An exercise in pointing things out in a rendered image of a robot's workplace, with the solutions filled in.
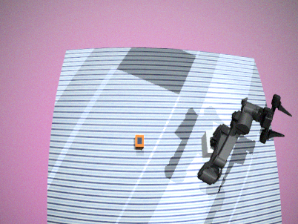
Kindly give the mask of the orange block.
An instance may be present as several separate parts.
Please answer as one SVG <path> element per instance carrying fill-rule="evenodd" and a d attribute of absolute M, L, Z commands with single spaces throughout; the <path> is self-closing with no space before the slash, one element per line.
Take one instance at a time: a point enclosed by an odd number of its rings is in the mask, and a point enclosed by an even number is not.
<path fill-rule="evenodd" d="M 144 135 L 135 136 L 135 148 L 144 148 Z"/>

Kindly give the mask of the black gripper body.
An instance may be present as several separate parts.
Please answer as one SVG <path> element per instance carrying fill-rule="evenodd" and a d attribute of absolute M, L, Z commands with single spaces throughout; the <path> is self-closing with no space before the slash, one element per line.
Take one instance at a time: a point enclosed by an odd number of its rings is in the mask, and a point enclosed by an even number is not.
<path fill-rule="evenodd" d="M 276 110 L 276 108 L 279 108 L 280 95 L 274 94 L 273 99 L 271 101 L 272 101 L 272 103 L 271 103 L 272 104 L 272 108 L 271 108 L 272 113 L 271 113 L 271 115 L 273 117 L 274 111 Z M 254 114 L 254 118 L 253 118 L 253 120 L 255 120 L 256 122 L 259 122 L 259 120 L 258 120 L 259 118 L 257 116 L 260 116 L 260 114 L 262 113 L 262 112 L 259 111 L 260 108 L 262 108 L 262 107 L 257 105 L 256 113 Z M 263 144 L 266 143 L 266 140 L 269 137 L 270 132 L 268 130 L 269 129 L 265 129 L 265 130 L 262 129 L 262 133 L 260 134 L 259 141 Z"/>

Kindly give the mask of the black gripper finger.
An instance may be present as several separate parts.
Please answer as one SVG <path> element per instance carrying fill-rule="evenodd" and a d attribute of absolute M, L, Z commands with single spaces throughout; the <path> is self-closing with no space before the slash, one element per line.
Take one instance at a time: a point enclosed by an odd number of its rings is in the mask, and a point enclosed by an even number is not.
<path fill-rule="evenodd" d="M 270 134 L 269 134 L 269 137 L 268 137 L 268 140 L 272 137 L 283 137 L 285 136 L 284 134 L 281 134 L 281 133 L 277 133 L 276 131 L 272 131 L 272 130 L 269 130 Z"/>
<path fill-rule="evenodd" d="M 283 113 L 286 113 L 289 116 L 292 116 L 284 107 L 281 105 L 282 103 L 280 102 L 278 111 L 282 111 Z"/>

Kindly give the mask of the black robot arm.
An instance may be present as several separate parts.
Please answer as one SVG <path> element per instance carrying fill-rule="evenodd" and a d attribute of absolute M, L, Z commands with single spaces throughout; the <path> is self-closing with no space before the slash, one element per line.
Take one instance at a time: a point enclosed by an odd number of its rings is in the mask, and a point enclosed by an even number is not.
<path fill-rule="evenodd" d="M 247 100 L 248 97 L 242 99 L 241 110 L 232 113 L 230 127 L 225 124 L 219 125 L 213 132 L 213 137 L 210 137 L 213 153 L 209 161 L 203 164 L 199 169 L 197 178 L 201 181 L 209 185 L 212 183 L 215 184 L 216 181 L 221 178 L 222 169 L 227 164 L 227 159 L 239 136 L 241 134 L 249 134 L 257 105 L 247 102 Z M 269 125 L 273 120 L 271 116 L 272 110 L 264 107 L 260 108 L 259 111 L 262 112 L 260 116 L 257 116 L 260 126 L 269 129 Z"/>

